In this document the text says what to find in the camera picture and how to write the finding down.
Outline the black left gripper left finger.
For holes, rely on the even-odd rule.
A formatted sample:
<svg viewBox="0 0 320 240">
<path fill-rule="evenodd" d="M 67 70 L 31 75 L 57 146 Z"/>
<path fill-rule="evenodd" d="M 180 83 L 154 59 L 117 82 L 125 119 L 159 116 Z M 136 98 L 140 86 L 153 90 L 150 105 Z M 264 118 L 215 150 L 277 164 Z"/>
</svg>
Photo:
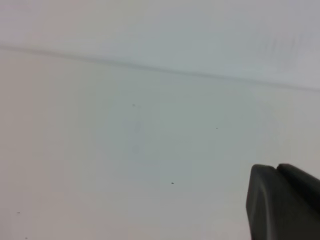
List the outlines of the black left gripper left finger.
<svg viewBox="0 0 320 240">
<path fill-rule="evenodd" d="M 316 212 L 295 192 L 277 167 L 252 166 L 246 212 L 253 240 L 320 238 L 320 212 Z"/>
</svg>

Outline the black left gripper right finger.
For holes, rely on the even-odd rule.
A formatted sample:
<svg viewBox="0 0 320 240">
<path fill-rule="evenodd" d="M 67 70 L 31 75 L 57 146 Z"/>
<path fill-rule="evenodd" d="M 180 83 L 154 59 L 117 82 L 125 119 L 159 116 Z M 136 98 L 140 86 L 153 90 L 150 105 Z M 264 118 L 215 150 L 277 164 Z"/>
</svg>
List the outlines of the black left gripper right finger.
<svg viewBox="0 0 320 240">
<path fill-rule="evenodd" d="M 281 163 L 277 171 L 295 192 L 317 213 L 320 212 L 320 180 L 294 165 Z"/>
</svg>

